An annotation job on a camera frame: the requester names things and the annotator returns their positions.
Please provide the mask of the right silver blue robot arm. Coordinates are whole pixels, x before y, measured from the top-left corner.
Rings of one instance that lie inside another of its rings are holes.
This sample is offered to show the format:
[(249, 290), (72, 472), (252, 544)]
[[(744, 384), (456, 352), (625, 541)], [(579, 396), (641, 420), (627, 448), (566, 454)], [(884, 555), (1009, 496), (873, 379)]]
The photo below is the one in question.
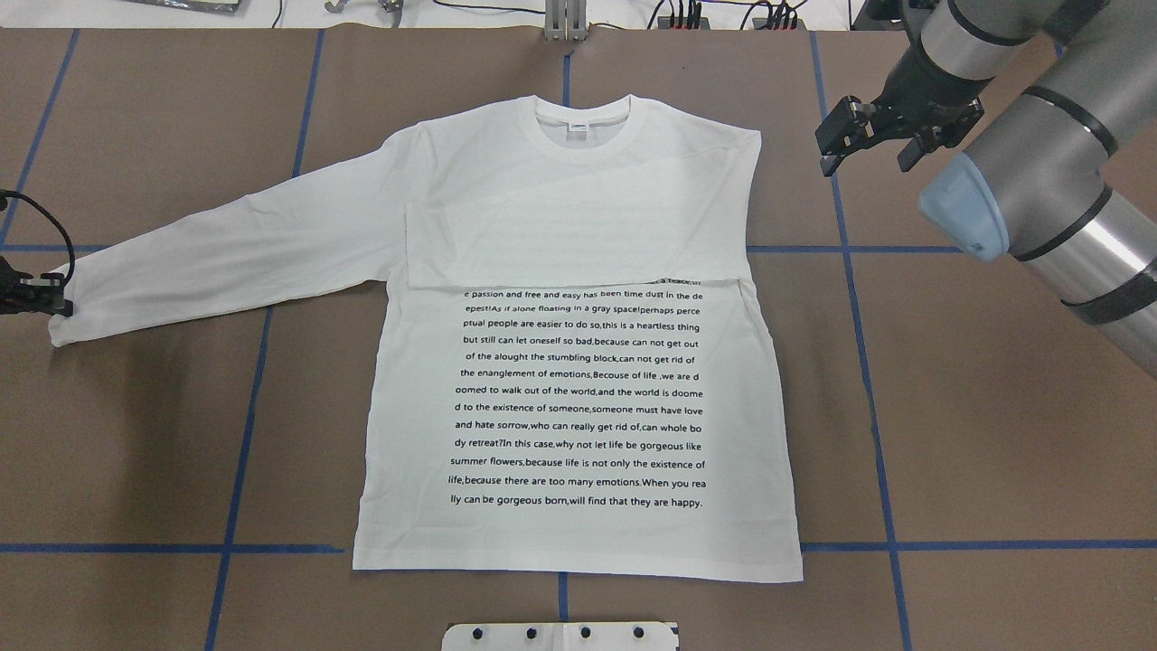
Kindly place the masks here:
[(1029, 265), (1154, 373), (1154, 221), (1099, 173), (1154, 121), (1152, 1), (942, 1), (877, 116), (908, 130), (944, 124), (1037, 32), (1064, 53), (955, 154), (921, 210), (963, 251)]

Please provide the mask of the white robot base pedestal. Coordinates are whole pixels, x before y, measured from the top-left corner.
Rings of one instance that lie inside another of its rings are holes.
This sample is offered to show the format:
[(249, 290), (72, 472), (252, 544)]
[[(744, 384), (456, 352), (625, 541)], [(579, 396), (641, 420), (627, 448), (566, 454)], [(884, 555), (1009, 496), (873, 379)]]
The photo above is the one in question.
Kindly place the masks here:
[(452, 626), (442, 650), (678, 650), (675, 623), (658, 621)]

